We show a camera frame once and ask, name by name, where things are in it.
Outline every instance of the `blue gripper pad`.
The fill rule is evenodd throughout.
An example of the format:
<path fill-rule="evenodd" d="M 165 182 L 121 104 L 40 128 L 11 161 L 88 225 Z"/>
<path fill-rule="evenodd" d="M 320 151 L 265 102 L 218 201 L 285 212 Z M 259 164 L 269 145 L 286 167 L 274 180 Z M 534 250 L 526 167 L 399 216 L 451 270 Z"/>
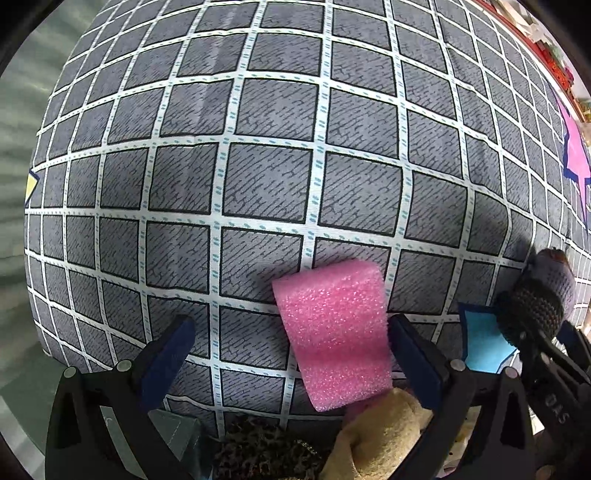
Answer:
<path fill-rule="evenodd" d="M 155 354 L 140 382 L 140 405 L 145 411 L 159 408 L 195 342 L 195 323 L 186 317 Z"/>
<path fill-rule="evenodd" d="M 419 337 L 418 332 L 412 326 L 410 328 L 413 329 L 412 332 L 401 324 L 398 315 L 389 318 L 390 349 L 421 406 L 429 410 L 438 410 L 442 397 L 442 378 L 421 349 L 422 342 L 416 340 L 415 335 Z"/>

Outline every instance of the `knitted black object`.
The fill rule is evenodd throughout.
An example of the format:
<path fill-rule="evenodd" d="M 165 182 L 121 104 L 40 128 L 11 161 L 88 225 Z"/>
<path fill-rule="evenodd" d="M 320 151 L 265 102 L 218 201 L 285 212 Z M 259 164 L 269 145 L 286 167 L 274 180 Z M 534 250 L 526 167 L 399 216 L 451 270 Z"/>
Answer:
<path fill-rule="evenodd" d="M 505 340 L 518 347 L 521 325 L 531 330 L 541 330 L 552 339 L 558 333 L 564 310 L 554 292 L 542 282 L 522 277 L 512 291 L 496 300 L 496 319 Z"/>

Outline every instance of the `gray square tile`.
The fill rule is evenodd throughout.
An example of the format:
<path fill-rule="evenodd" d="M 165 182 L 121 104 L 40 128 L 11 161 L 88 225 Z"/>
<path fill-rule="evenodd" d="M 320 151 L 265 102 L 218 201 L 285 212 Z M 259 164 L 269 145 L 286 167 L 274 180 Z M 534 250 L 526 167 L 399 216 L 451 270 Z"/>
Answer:
<path fill-rule="evenodd" d="M 65 87 L 74 81 L 78 70 L 80 70 L 82 63 L 84 62 L 84 59 L 85 57 L 82 56 L 75 60 L 69 61 L 64 65 L 61 70 L 60 79 L 56 83 L 56 90 L 59 90 L 60 88 Z"/>
<path fill-rule="evenodd" d="M 495 115 L 497 123 L 499 124 L 499 133 L 501 135 L 501 144 L 503 148 L 517 158 L 517 160 L 521 160 L 521 162 L 525 163 L 521 130 L 503 115 L 500 115 L 497 112 L 495 112 Z"/>
<path fill-rule="evenodd" d="M 197 16 L 197 10 L 191 10 L 172 17 L 166 17 L 156 22 L 154 29 L 148 36 L 145 45 L 151 45 L 171 38 L 186 35 Z"/>
<path fill-rule="evenodd" d="M 271 280 L 299 270 L 298 235 L 222 229 L 220 293 L 273 302 Z"/>
<path fill-rule="evenodd" d="M 100 66 L 100 64 L 103 62 L 103 58 L 105 57 L 112 43 L 113 40 L 109 40 L 103 43 L 102 45 L 99 45 L 94 50 L 92 50 L 86 57 L 84 65 L 78 71 L 77 77 L 81 77 L 89 71 L 94 70 L 95 68 Z"/>
<path fill-rule="evenodd" d="M 390 103 L 332 89 L 327 142 L 398 157 L 398 108 Z"/>
<path fill-rule="evenodd" d="M 236 133 L 311 141 L 317 95 L 308 83 L 246 79 Z"/>
<path fill-rule="evenodd" d="M 29 230 L 27 232 L 29 240 L 29 250 L 36 254 L 41 254 L 41 216 L 29 215 Z"/>
<path fill-rule="evenodd" d="M 66 270 L 49 263 L 45 264 L 45 279 L 47 280 L 47 295 L 49 300 L 70 308 L 70 297 L 68 296 L 66 284 Z"/>
<path fill-rule="evenodd" d="M 562 192 L 562 163 L 553 159 L 549 155 L 544 155 L 546 165 L 546 181 L 556 189 L 558 193 Z"/>
<path fill-rule="evenodd" d="M 458 4 L 455 2 L 449 2 L 448 0 L 435 0 L 435 8 L 437 8 L 437 11 L 444 17 L 468 30 L 466 12 Z"/>
<path fill-rule="evenodd" d="M 117 356 L 117 360 L 119 362 L 122 360 L 135 360 L 135 358 L 142 351 L 139 346 L 129 343 L 115 335 L 113 335 L 112 338 L 115 355 Z"/>
<path fill-rule="evenodd" d="M 474 49 L 474 42 L 470 34 L 442 18 L 439 19 L 439 23 L 441 24 L 443 40 L 476 61 L 476 50 Z"/>
<path fill-rule="evenodd" d="M 71 86 L 70 93 L 68 94 L 68 98 L 66 100 L 66 105 L 64 106 L 64 110 L 61 113 L 62 115 L 66 115 L 73 110 L 80 108 L 84 104 L 84 100 L 86 99 L 86 94 L 88 93 L 88 88 L 90 88 L 90 83 L 94 78 L 94 74 L 88 75 L 84 77 L 82 80 L 78 80 L 74 85 Z"/>
<path fill-rule="evenodd" d="M 533 214 L 544 223 L 548 222 L 548 209 L 546 203 L 546 188 L 535 177 L 532 177 L 531 204 L 533 208 Z"/>
<path fill-rule="evenodd" d="M 324 7 L 271 2 L 262 17 L 262 28 L 293 28 L 322 32 Z"/>
<path fill-rule="evenodd" d="M 85 52 L 86 50 L 88 50 L 92 46 L 92 44 L 94 43 L 95 38 L 99 33 L 100 33 L 100 29 L 97 29 L 97 30 L 91 31 L 91 32 L 81 36 L 80 40 L 78 40 L 78 43 L 74 47 L 74 50 L 72 51 L 72 54 L 70 55 L 70 57 L 77 57 L 82 52 Z"/>
<path fill-rule="evenodd" d="M 75 352 L 74 350 L 71 350 L 65 345 L 64 353 L 66 354 L 68 365 L 70 365 L 71 367 L 76 367 L 83 374 L 89 373 L 88 365 L 86 365 L 86 360 L 81 354 Z"/>
<path fill-rule="evenodd" d="M 257 41 L 266 34 L 258 34 Z M 246 34 L 194 38 L 183 57 L 177 76 L 214 75 L 238 68 Z"/>
<path fill-rule="evenodd" d="M 399 167 L 328 153 L 319 224 L 393 235 L 401 189 Z"/>
<path fill-rule="evenodd" d="M 101 188 L 100 206 L 139 209 L 148 149 L 108 153 Z"/>
<path fill-rule="evenodd" d="M 560 230 L 562 216 L 562 200 L 548 191 L 548 223 L 557 232 Z"/>
<path fill-rule="evenodd" d="M 392 57 L 365 48 L 333 42 L 331 78 L 396 95 Z"/>
<path fill-rule="evenodd" d="M 558 151 L 556 150 L 556 145 L 554 143 L 554 135 L 552 134 L 552 130 L 550 129 L 550 127 L 548 125 L 546 125 L 544 123 L 544 121 L 538 117 L 538 124 L 540 126 L 540 138 L 542 140 L 542 143 L 544 144 L 544 146 L 550 150 L 551 153 L 553 153 L 554 155 L 556 155 L 558 157 Z"/>
<path fill-rule="evenodd" d="M 66 181 L 66 164 L 60 163 L 47 169 L 45 181 L 44 207 L 62 207 L 64 205 L 64 182 Z"/>
<path fill-rule="evenodd" d="M 354 258 L 374 262 L 380 267 L 385 277 L 390 259 L 390 249 L 387 247 L 376 247 L 375 245 L 328 240 L 327 238 L 316 239 L 313 268 Z"/>
<path fill-rule="evenodd" d="M 515 91 L 529 103 L 532 103 L 530 81 L 518 72 L 513 65 L 509 65 L 509 74 L 511 75 L 511 83 L 513 84 Z"/>
<path fill-rule="evenodd" d="M 72 142 L 72 151 L 84 150 L 85 148 L 100 147 L 107 120 L 111 114 L 113 102 L 104 103 L 86 110 L 82 114 L 76 137 Z"/>
<path fill-rule="evenodd" d="M 501 165 L 498 152 L 489 147 L 486 142 L 469 135 L 466 135 L 466 151 L 470 181 L 502 196 Z"/>
<path fill-rule="evenodd" d="M 185 362 L 168 393 L 176 397 L 189 397 L 205 405 L 213 405 L 209 368 Z"/>
<path fill-rule="evenodd" d="M 413 172 L 406 238 L 458 247 L 466 214 L 466 188 Z"/>
<path fill-rule="evenodd" d="M 53 358 L 55 358 L 59 363 L 61 363 L 63 365 L 67 365 L 66 359 L 65 359 L 63 353 L 61 352 L 60 344 L 53 337 L 50 337 L 49 335 L 46 336 L 46 339 L 47 339 L 47 346 L 49 347 L 49 350 L 51 352 L 51 356 Z"/>
<path fill-rule="evenodd" d="M 530 211 L 530 180 L 527 171 L 503 157 L 507 200 L 526 212 Z"/>
<path fill-rule="evenodd" d="M 402 74 L 409 102 L 439 115 L 456 118 L 452 86 L 447 80 L 405 62 L 402 63 Z"/>
<path fill-rule="evenodd" d="M 158 12 L 160 12 L 160 9 L 164 5 L 164 3 L 164 0 L 160 0 L 158 2 L 152 2 L 150 4 L 138 8 L 131 15 L 131 18 L 129 19 L 129 22 L 127 22 L 125 28 L 133 28 L 136 25 L 153 20 L 154 18 L 156 18 L 156 15 L 158 15 Z"/>
<path fill-rule="evenodd" d="M 109 133 L 109 143 L 150 138 L 164 89 L 123 97 Z"/>
<path fill-rule="evenodd" d="M 318 76 L 321 51 L 320 38 L 260 33 L 256 37 L 248 69 Z"/>
<path fill-rule="evenodd" d="M 70 272 L 70 286 L 74 310 L 85 317 L 102 323 L 99 307 L 99 291 L 96 279 L 78 272 Z"/>
<path fill-rule="evenodd" d="M 550 114 L 548 113 L 548 100 L 546 100 L 545 96 L 536 89 L 533 89 L 532 93 L 534 94 L 535 110 L 546 120 L 548 120 L 548 122 L 550 122 L 551 119 Z"/>
<path fill-rule="evenodd" d="M 523 262 L 527 258 L 527 252 L 532 243 L 534 223 L 531 219 L 511 210 L 511 235 L 503 256 L 512 260 Z"/>
<path fill-rule="evenodd" d="M 289 345 L 279 316 L 220 308 L 221 360 L 285 369 Z"/>
<path fill-rule="evenodd" d="M 35 166 L 45 162 L 47 159 L 47 150 L 49 149 L 49 142 L 51 141 L 53 129 L 54 127 L 51 127 L 49 130 L 44 131 L 39 138 L 39 145 L 35 152 L 35 159 L 33 160 Z"/>
<path fill-rule="evenodd" d="M 45 282 L 43 281 L 43 271 L 41 270 L 41 262 L 39 262 L 39 260 L 37 260 L 36 258 L 29 257 L 29 263 L 31 269 L 31 283 L 33 284 L 33 288 L 45 297 Z"/>
<path fill-rule="evenodd" d="M 161 288 L 209 292 L 209 229 L 148 222 L 146 283 Z"/>
<path fill-rule="evenodd" d="M 107 56 L 107 61 L 114 60 L 122 55 L 126 55 L 137 50 L 142 38 L 144 38 L 144 35 L 147 31 L 148 25 L 145 25 L 121 35 Z"/>
<path fill-rule="evenodd" d="M 441 45 L 423 35 L 396 27 L 398 48 L 402 55 L 447 73 Z"/>
<path fill-rule="evenodd" d="M 139 292 L 107 281 L 103 281 L 102 284 L 107 324 L 140 342 L 145 342 Z"/>
<path fill-rule="evenodd" d="M 441 315 L 456 260 L 402 250 L 388 311 Z"/>
<path fill-rule="evenodd" d="M 43 217 L 43 254 L 47 257 L 64 259 L 64 239 L 61 215 Z"/>
<path fill-rule="evenodd" d="M 491 87 L 491 97 L 493 103 L 503 109 L 506 113 L 511 115 L 515 121 L 519 121 L 517 118 L 517 107 L 515 106 L 515 97 L 509 87 L 499 82 L 496 78 L 491 75 L 487 75 L 488 85 Z"/>
<path fill-rule="evenodd" d="M 221 370 L 225 407 L 279 413 L 285 379 Z"/>
<path fill-rule="evenodd" d="M 146 85 L 147 83 L 166 80 L 170 76 L 173 64 L 177 59 L 181 42 L 152 48 L 138 55 L 134 68 L 131 70 L 125 88 Z"/>
<path fill-rule="evenodd" d="M 480 38 L 488 46 L 494 48 L 497 52 L 501 52 L 501 45 L 496 32 L 479 18 L 472 17 L 472 25 L 474 26 L 474 33 L 477 38 Z"/>
<path fill-rule="evenodd" d="M 540 178 L 544 178 L 544 157 L 542 148 L 534 142 L 529 136 L 524 135 L 525 151 L 527 152 L 527 163 L 529 167 L 536 172 Z"/>
<path fill-rule="evenodd" d="M 540 138 L 534 111 L 531 107 L 522 102 L 520 98 L 517 99 L 517 106 L 519 107 L 519 113 L 521 114 L 521 124 L 534 138 Z"/>
<path fill-rule="evenodd" d="M 496 142 L 495 124 L 492 120 L 491 106 L 471 90 L 458 87 L 464 125 L 485 134 Z"/>
<path fill-rule="evenodd" d="M 437 347 L 449 360 L 462 358 L 464 351 L 462 324 L 445 323 L 439 334 Z"/>
<path fill-rule="evenodd" d="M 336 436 L 342 428 L 342 421 L 325 420 L 319 427 L 317 420 L 294 420 L 287 422 L 290 435 L 302 439 L 321 451 L 328 451 L 335 444 Z"/>
<path fill-rule="evenodd" d="M 433 338 L 433 334 L 437 328 L 436 323 L 412 323 L 412 326 L 421 337 L 429 341 Z"/>
<path fill-rule="evenodd" d="M 487 96 L 480 65 L 462 57 L 458 52 L 450 48 L 447 49 L 447 53 L 452 64 L 454 77 L 472 85 L 481 95 Z"/>
<path fill-rule="evenodd" d="M 67 216 L 66 238 L 68 262 L 94 268 L 95 219 L 90 216 Z"/>
<path fill-rule="evenodd" d="M 72 160 L 68 180 L 68 207 L 94 207 L 99 155 Z"/>
<path fill-rule="evenodd" d="M 100 219 L 100 269 L 138 281 L 137 220 Z"/>
<path fill-rule="evenodd" d="M 392 0 L 392 10 L 395 20 L 410 25 L 411 27 L 417 28 L 426 34 L 437 38 L 435 23 L 433 22 L 433 16 L 431 14 L 408 3 L 401 2 L 400 0 Z M 400 29 L 397 27 L 396 30 L 398 35 Z"/>
<path fill-rule="evenodd" d="M 409 162 L 462 178 L 458 130 L 412 111 L 407 116 Z"/>
<path fill-rule="evenodd" d="M 525 67 L 523 65 L 521 53 L 519 53 L 519 51 L 504 38 L 501 38 L 501 44 L 503 45 L 507 60 L 509 60 L 521 73 L 525 74 Z"/>
<path fill-rule="evenodd" d="M 123 59 L 113 65 L 101 69 L 88 101 L 94 102 L 107 95 L 117 93 L 130 61 L 131 58 Z"/>
<path fill-rule="evenodd" d="M 369 43 L 386 50 L 392 48 L 385 21 L 347 10 L 333 11 L 333 35 Z"/>
<path fill-rule="evenodd" d="M 457 283 L 456 293 L 448 313 L 457 313 L 457 304 L 485 305 L 491 287 L 493 264 L 465 261 Z"/>
<path fill-rule="evenodd" d="M 509 76 L 507 75 L 507 68 L 505 60 L 497 52 L 491 50 L 486 44 L 478 41 L 478 50 L 482 58 L 483 65 L 492 73 L 497 75 L 505 83 L 509 83 Z"/>
<path fill-rule="evenodd" d="M 544 248 L 548 248 L 550 241 L 550 230 L 544 225 L 537 223 L 535 224 L 535 237 L 534 237 L 534 250 L 539 252 Z"/>
<path fill-rule="evenodd" d="M 43 126 L 49 125 L 53 123 L 57 116 L 60 113 L 61 105 L 64 102 L 64 97 L 66 96 L 67 91 L 64 90 L 61 93 L 51 97 L 49 104 L 47 105 L 47 112 L 45 114 L 45 121 L 43 122 Z"/>
<path fill-rule="evenodd" d="M 74 133 L 77 120 L 78 115 L 75 115 L 57 124 L 56 133 L 53 135 L 53 142 L 49 149 L 49 160 L 61 157 L 68 152 L 68 145 L 72 139 L 72 133 Z"/>
<path fill-rule="evenodd" d="M 56 330 L 53 328 L 53 322 L 51 321 L 51 314 L 49 312 L 49 305 L 44 302 L 39 297 L 35 297 L 35 305 L 37 306 L 37 311 L 39 312 L 39 322 L 43 325 L 49 332 L 55 335 Z"/>
<path fill-rule="evenodd" d="M 160 338 L 178 315 L 191 317 L 195 323 L 195 342 L 191 353 L 209 358 L 209 304 L 149 296 L 148 311 L 154 339 Z"/>
<path fill-rule="evenodd" d="M 376 15 L 384 16 L 386 14 L 384 0 L 335 0 L 335 5 L 356 8 Z"/>
<path fill-rule="evenodd" d="M 232 144 L 223 214 L 303 223 L 312 151 Z"/>
<path fill-rule="evenodd" d="M 171 0 L 164 13 L 168 14 L 183 8 L 195 7 L 201 5 L 203 2 L 204 0 Z"/>
<path fill-rule="evenodd" d="M 69 343 L 71 346 L 80 348 L 80 341 L 74 326 L 74 319 L 71 315 L 62 312 L 61 310 L 51 308 L 53 321 L 56 324 L 57 336 L 60 340 Z"/>
<path fill-rule="evenodd" d="M 188 401 L 177 401 L 172 400 L 171 398 L 168 399 L 168 405 L 170 406 L 170 411 L 173 413 L 198 419 L 207 435 L 214 439 L 217 438 L 217 422 L 215 411 L 196 407 Z"/>
<path fill-rule="evenodd" d="M 508 226 L 509 217 L 505 205 L 488 195 L 476 192 L 468 250 L 498 255 Z"/>
<path fill-rule="evenodd" d="M 113 14 L 112 10 L 107 10 L 107 11 L 103 11 L 103 12 L 99 13 L 95 17 L 95 19 L 92 21 L 92 23 L 90 24 L 90 27 L 88 27 L 88 30 L 92 30 L 93 28 L 100 27 L 109 19 L 109 17 L 112 14 Z"/>
<path fill-rule="evenodd" d="M 150 210 L 210 213 L 217 144 L 160 147 L 156 151 Z M 183 178 L 188 188 L 179 190 Z"/>
<path fill-rule="evenodd" d="M 223 133 L 232 80 L 175 85 L 162 135 L 219 135 Z"/>
<path fill-rule="evenodd" d="M 114 36 L 116 36 L 117 33 L 119 33 L 121 31 L 121 29 L 123 28 L 123 24 L 127 21 L 128 17 L 129 17 L 129 14 L 121 15 L 120 17 L 113 19 L 110 23 L 107 23 L 107 25 L 104 27 L 103 31 L 101 32 L 99 39 L 96 42 L 101 43 L 105 40 L 108 40 L 109 38 L 113 38 Z"/>

